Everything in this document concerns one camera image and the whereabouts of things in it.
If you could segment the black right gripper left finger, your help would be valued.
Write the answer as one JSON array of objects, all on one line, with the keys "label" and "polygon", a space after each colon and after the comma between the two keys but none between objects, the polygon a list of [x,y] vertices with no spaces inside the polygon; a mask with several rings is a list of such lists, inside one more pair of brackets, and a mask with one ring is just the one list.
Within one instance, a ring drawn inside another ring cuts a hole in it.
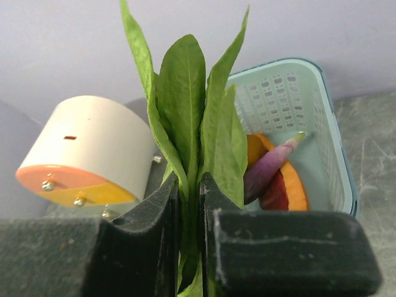
[{"label": "black right gripper left finger", "polygon": [[120,217],[1,220],[2,296],[175,296],[175,174]]}]

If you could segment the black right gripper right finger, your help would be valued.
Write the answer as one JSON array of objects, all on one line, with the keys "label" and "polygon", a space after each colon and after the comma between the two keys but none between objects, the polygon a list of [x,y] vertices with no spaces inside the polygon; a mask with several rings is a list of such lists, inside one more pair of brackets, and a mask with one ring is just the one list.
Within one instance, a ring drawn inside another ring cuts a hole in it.
[{"label": "black right gripper right finger", "polygon": [[205,173],[200,220],[204,296],[371,296],[382,285],[351,215],[243,211]]}]

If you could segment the orange pumpkin slice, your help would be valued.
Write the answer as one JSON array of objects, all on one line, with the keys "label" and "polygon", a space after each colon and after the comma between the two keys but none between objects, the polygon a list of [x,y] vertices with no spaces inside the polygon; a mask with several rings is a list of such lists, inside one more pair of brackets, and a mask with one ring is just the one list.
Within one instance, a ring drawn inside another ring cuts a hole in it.
[{"label": "orange pumpkin slice", "polygon": [[262,210],[307,211],[309,201],[304,186],[289,161],[276,172],[259,197]]}]

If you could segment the purple fake eggplant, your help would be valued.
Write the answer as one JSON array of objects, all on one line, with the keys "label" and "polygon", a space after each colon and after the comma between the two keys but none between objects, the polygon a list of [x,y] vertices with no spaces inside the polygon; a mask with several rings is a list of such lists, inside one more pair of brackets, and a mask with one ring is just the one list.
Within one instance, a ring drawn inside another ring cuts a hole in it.
[{"label": "purple fake eggplant", "polygon": [[289,154],[294,151],[304,136],[305,133],[300,132],[294,138],[275,146],[246,170],[243,178],[244,205],[259,200],[259,197],[264,193],[276,172],[288,161]]}]

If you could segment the small orange fake food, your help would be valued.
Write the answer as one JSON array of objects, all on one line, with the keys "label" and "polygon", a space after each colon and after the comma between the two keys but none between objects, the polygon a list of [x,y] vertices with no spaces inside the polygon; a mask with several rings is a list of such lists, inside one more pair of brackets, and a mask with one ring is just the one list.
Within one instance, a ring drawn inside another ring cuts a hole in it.
[{"label": "small orange fake food", "polygon": [[275,148],[274,144],[261,133],[248,134],[247,136],[247,169],[262,158],[269,150]]}]

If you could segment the green fake leafy vegetable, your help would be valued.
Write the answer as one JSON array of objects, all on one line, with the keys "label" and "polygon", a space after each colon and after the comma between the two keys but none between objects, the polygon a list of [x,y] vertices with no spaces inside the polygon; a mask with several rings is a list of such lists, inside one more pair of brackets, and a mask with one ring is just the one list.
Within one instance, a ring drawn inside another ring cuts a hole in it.
[{"label": "green fake leafy vegetable", "polygon": [[194,35],[175,41],[159,72],[143,31],[126,1],[119,3],[129,47],[147,99],[155,142],[167,160],[166,174],[179,181],[182,233],[178,295],[202,296],[198,242],[199,186],[205,173],[237,207],[244,206],[243,176],[248,165],[246,133],[235,107],[236,87],[228,77],[243,45],[247,22],[223,56],[208,71]]}]

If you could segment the light blue plastic basket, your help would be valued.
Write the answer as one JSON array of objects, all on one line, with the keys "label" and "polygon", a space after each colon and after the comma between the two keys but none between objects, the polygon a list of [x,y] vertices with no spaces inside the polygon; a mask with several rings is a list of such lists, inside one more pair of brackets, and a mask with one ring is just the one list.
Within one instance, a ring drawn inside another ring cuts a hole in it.
[{"label": "light blue plastic basket", "polygon": [[248,134],[274,145],[305,133],[290,155],[313,211],[357,216],[359,194],[342,144],[322,69],[306,59],[279,59],[229,76],[235,105]]}]

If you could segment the round three-drawer cabinet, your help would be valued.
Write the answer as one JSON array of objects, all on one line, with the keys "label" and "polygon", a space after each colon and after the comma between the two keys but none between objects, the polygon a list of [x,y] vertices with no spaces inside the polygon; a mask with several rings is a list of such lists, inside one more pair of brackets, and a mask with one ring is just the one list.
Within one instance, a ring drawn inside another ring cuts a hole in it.
[{"label": "round three-drawer cabinet", "polygon": [[139,115],[84,95],[55,107],[15,176],[54,204],[112,220],[142,202],[152,165],[162,160]]}]

